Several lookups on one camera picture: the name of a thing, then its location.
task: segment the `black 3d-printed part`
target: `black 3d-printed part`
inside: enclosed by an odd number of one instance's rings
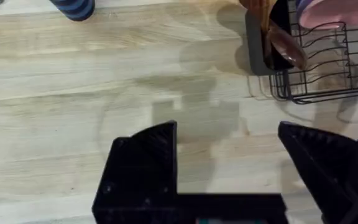
[[[178,194],[176,140],[170,121],[113,142],[92,207],[98,224],[288,223],[280,194]]]
[[[358,141],[281,122],[278,136],[329,224],[358,223]]]

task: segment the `wooden utensil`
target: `wooden utensil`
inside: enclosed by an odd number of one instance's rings
[[[264,59],[267,66],[273,67],[272,46],[280,55],[299,69],[307,66],[305,51],[298,45],[293,37],[270,20],[270,13],[277,0],[239,0],[260,21],[263,34]]]
[[[303,48],[299,46],[290,34],[281,29],[273,21],[270,21],[266,40],[271,42],[280,55],[293,66],[301,70],[306,69],[308,57]]]

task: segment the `wire dish rack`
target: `wire dish rack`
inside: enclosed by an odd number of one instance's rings
[[[270,75],[272,95],[300,105],[358,96],[358,26],[336,22],[331,24],[337,29],[304,29],[296,22],[295,2],[288,7],[291,34],[309,58],[308,68]]]

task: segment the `wooden countertop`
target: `wooden countertop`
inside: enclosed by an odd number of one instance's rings
[[[111,141],[169,119],[180,192],[283,192],[291,222],[321,223],[278,123],[357,138],[358,100],[274,100],[248,69],[245,11],[97,0],[78,23],[46,0],[0,5],[0,223],[94,223]]]

